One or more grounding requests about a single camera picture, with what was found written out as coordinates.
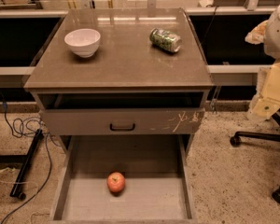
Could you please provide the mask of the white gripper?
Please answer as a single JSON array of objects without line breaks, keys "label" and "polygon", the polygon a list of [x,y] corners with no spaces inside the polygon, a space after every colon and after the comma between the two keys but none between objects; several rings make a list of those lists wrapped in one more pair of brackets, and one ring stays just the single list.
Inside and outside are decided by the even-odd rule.
[{"label": "white gripper", "polygon": [[[245,37],[245,42],[258,45],[263,42],[268,21],[263,21]],[[280,61],[258,72],[257,93],[251,101],[252,119],[269,119],[280,108]]]}]

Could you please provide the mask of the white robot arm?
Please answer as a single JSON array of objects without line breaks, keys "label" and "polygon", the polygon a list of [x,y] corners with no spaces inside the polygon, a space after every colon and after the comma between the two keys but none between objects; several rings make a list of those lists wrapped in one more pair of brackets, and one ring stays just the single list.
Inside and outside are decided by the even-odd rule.
[{"label": "white robot arm", "polygon": [[257,93],[252,98],[247,117],[269,119],[280,108],[280,5],[270,18],[261,22],[245,37],[245,42],[264,45],[264,52],[274,58],[269,68],[260,68]]}]

